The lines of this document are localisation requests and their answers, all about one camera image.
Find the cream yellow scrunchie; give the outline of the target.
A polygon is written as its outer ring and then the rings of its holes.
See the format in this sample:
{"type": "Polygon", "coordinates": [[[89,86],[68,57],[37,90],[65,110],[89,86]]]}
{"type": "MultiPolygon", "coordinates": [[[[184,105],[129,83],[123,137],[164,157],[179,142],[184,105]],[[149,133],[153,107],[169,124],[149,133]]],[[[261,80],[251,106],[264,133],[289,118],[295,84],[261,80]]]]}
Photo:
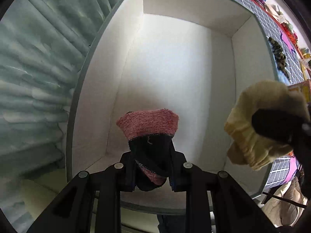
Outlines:
{"type": "Polygon", "coordinates": [[[241,93],[225,123],[233,140],[227,156],[233,164],[260,170],[293,151],[293,130],[309,120],[300,91],[277,81],[255,83],[241,93]]]}

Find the pink and black knit sock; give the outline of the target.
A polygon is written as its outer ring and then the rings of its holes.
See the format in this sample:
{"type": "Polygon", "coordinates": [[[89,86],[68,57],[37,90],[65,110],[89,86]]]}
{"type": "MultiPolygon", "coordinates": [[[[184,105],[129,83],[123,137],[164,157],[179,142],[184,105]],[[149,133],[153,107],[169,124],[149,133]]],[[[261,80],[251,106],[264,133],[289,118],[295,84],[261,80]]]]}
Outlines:
{"type": "Polygon", "coordinates": [[[170,176],[178,122],[179,116],[168,109],[131,111],[117,120],[131,151],[135,187],[141,191],[163,186],[170,176]]]}

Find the leopard print scrunchie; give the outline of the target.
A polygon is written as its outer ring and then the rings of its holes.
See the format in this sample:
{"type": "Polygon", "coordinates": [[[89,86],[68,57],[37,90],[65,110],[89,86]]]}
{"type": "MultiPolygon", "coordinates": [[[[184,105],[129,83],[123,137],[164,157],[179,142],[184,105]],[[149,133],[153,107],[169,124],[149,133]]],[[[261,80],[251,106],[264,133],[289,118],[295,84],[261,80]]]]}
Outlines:
{"type": "Polygon", "coordinates": [[[286,70],[286,55],[283,53],[282,46],[272,37],[268,37],[268,41],[272,47],[273,55],[277,64],[277,69],[281,71],[285,77],[290,80],[290,76],[286,70]]]}

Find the cream cushion chair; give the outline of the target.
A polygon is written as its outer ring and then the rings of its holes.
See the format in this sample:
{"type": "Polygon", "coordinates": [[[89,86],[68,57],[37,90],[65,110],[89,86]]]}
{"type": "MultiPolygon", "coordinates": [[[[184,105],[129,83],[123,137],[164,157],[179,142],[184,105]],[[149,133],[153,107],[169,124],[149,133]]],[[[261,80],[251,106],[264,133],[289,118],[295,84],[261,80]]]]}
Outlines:
{"type": "Polygon", "coordinates": [[[21,182],[21,195],[26,210],[36,220],[57,196],[58,190],[45,177],[25,179],[21,182]]]}

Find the light blue fluffy scrunchie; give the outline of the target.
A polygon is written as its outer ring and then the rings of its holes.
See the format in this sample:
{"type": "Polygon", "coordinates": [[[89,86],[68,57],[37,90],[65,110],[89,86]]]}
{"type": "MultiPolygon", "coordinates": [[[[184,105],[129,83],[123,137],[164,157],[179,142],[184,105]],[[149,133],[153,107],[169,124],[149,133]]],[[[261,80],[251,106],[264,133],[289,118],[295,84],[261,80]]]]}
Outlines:
{"type": "Polygon", "coordinates": [[[277,65],[278,75],[280,80],[287,86],[290,85],[290,76],[287,72],[286,56],[283,52],[275,54],[275,61],[277,65]]]}

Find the beige jacket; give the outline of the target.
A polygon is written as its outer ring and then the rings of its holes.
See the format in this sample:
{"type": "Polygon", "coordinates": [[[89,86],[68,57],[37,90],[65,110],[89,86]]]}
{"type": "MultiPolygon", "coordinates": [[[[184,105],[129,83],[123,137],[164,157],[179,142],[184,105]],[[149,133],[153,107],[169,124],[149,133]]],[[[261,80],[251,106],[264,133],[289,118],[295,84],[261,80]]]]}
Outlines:
{"type": "MultiPolygon", "coordinates": [[[[301,193],[297,177],[279,187],[274,195],[302,205],[307,205],[308,203],[307,198],[301,193]]],[[[304,211],[301,207],[273,197],[264,204],[261,210],[275,227],[293,226],[304,211]]]]}

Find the grey grid carpet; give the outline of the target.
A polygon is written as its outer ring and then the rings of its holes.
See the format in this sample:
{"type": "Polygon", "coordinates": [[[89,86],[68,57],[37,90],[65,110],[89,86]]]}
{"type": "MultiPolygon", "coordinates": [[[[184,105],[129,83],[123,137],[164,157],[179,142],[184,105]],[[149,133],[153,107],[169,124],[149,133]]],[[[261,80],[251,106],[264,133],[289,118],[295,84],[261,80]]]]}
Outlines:
{"type": "Polygon", "coordinates": [[[287,34],[281,29],[281,25],[266,12],[255,0],[233,0],[255,14],[267,37],[275,39],[283,48],[286,55],[287,72],[290,76],[290,85],[301,83],[304,78],[301,69],[301,60],[287,34]]]}

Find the red low shelf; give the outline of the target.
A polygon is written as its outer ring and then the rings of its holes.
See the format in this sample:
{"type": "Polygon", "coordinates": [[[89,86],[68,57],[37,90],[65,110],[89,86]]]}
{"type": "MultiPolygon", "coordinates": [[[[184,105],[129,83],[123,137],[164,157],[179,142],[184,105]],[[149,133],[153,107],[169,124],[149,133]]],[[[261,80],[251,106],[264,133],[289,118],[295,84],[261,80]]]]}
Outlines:
{"type": "Polygon", "coordinates": [[[305,79],[310,79],[310,40],[303,30],[301,23],[283,0],[256,0],[268,12],[287,34],[294,46],[298,59],[302,61],[301,69],[305,79]]]}

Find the white storage box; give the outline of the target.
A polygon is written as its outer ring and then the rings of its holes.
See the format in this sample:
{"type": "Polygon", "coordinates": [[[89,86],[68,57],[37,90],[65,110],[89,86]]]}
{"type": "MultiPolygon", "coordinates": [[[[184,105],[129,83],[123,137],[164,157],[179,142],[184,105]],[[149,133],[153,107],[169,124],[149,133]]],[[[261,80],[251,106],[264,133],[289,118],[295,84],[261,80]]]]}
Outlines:
{"type": "Polygon", "coordinates": [[[68,122],[66,173],[95,173],[119,161],[128,142],[116,121],[129,111],[179,116],[175,149],[204,171],[227,171],[255,198],[270,167],[227,158],[224,124],[241,92],[276,80],[256,15],[233,0],[123,0],[84,63],[68,122]]]}

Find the grey-green curtain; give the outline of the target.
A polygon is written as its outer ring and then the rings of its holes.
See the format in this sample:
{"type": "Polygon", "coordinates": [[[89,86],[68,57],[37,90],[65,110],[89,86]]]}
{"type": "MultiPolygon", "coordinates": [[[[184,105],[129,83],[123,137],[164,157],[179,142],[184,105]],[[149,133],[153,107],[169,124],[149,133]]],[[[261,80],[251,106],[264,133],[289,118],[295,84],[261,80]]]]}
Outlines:
{"type": "Polygon", "coordinates": [[[1,18],[1,211],[17,232],[34,216],[22,181],[64,166],[79,74],[122,0],[13,0],[1,18]]]}

